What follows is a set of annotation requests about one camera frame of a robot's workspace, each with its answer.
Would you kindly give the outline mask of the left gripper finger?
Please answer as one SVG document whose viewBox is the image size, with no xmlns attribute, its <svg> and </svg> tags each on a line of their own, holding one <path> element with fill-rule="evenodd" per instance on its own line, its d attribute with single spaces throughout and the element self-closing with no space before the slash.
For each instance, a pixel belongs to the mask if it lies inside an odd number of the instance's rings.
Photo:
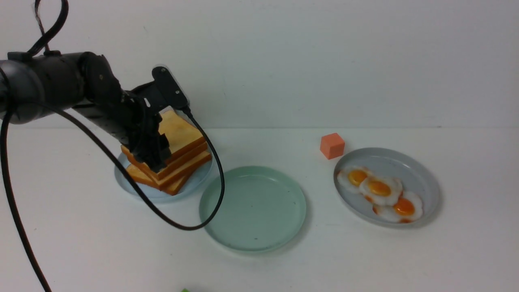
<svg viewBox="0 0 519 292">
<path fill-rule="evenodd" d="M 169 165 L 171 152 L 143 152 L 142 161 L 152 172 L 158 173 Z"/>
</svg>

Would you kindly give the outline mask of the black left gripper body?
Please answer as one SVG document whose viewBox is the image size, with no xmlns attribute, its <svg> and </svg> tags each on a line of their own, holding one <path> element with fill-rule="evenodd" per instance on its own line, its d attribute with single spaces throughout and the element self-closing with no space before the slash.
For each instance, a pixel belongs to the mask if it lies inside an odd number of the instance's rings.
<svg viewBox="0 0 519 292">
<path fill-rule="evenodd" d="M 143 163 L 143 152 L 170 152 L 169 143 L 159 132 L 163 120 L 158 111 L 158 89 L 154 81 L 144 83 L 132 90 L 118 85 L 119 101 L 129 111 L 128 142 L 124 146 L 137 161 Z"/>
</svg>

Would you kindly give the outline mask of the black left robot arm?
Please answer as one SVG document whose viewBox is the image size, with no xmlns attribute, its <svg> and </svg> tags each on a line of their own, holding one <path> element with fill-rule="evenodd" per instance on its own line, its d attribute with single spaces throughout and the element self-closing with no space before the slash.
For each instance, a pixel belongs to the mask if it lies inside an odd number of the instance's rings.
<svg viewBox="0 0 519 292">
<path fill-rule="evenodd" d="M 56 52 L 31 58 L 12 52 L 9 59 L 1 61 L 2 118 L 12 106 L 11 123 L 17 125 L 53 113 L 39 102 L 73 109 L 154 172 L 166 168 L 171 157 L 170 144 L 159 131 L 163 118 L 157 95 L 153 82 L 122 89 L 107 59 L 92 52 Z"/>
</svg>

